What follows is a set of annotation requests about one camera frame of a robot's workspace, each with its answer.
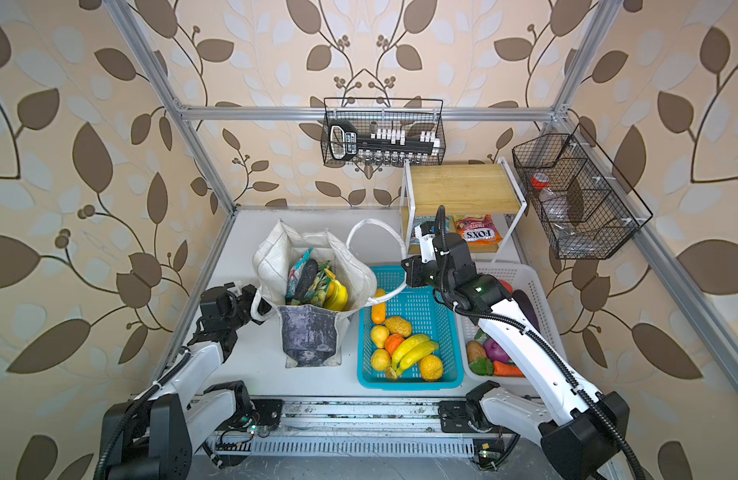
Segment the teal candy bag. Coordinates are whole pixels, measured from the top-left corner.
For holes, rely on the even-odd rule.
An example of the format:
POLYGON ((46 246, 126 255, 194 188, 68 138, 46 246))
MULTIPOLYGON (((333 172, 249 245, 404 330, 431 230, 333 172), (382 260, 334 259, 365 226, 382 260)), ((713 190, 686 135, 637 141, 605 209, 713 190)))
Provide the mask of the teal candy bag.
POLYGON ((288 273, 287 280, 287 291, 285 299, 287 302, 291 302, 294 299, 297 284, 302 276, 302 270, 310 259, 312 254, 312 248, 306 250, 302 256, 292 265, 288 273))

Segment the dark zucchini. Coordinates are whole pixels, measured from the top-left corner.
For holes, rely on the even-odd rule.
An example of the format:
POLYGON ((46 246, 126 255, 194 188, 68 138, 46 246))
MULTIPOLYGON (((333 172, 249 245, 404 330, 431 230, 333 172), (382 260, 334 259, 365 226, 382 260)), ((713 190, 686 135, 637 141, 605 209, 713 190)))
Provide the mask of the dark zucchini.
POLYGON ((292 297, 292 305, 299 305, 305 302, 308 291, 317 279, 318 272, 318 262, 314 259, 308 259, 301 270, 301 276, 292 297))

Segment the yellow green banana bunch back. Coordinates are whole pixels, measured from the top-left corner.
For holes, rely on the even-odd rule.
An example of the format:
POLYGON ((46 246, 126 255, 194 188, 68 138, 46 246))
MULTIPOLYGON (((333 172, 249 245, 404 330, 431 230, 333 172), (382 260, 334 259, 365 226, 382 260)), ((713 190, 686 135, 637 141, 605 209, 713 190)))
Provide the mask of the yellow green banana bunch back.
POLYGON ((349 300, 348 290, 330 269, 326 269, 326 275, 330 282, 323 307, 331 311, 343 311, 349 300))

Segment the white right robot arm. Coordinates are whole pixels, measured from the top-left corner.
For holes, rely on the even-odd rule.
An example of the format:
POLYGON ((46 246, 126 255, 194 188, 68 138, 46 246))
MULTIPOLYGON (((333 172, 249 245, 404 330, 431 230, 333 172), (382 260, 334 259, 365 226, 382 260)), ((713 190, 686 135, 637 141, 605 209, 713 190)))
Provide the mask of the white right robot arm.
POLYGON ((532 385, 533 402, 486 381, 467 396, 474 428, 504 426, 538 445, 564 479, 598 479, 623 454, 633 476, 646 472, 626 439, 630 408, 579 374, 539 333, 500 280, 478 272, 467 242, 446 227, 440 207, 418 226, 421 252, 405 259, 408 287, 430 286, 436 301, 469 319, 502 347, 532 385))

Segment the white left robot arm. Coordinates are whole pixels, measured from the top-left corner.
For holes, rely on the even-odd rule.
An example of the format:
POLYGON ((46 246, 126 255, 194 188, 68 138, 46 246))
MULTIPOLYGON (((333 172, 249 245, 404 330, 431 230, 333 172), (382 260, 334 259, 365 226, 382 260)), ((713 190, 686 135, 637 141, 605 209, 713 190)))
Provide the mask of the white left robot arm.
POLYGON ((208 385, 231 356, 243 326, 263 324, 272 307, 257 288, 226 283, 200 297, 196 330, 176 363, 143 393, 104 415, 96 479, 184 479, 194 454, 213 452, 221 426, 255 435, 262 414, 241 380, 208 385))

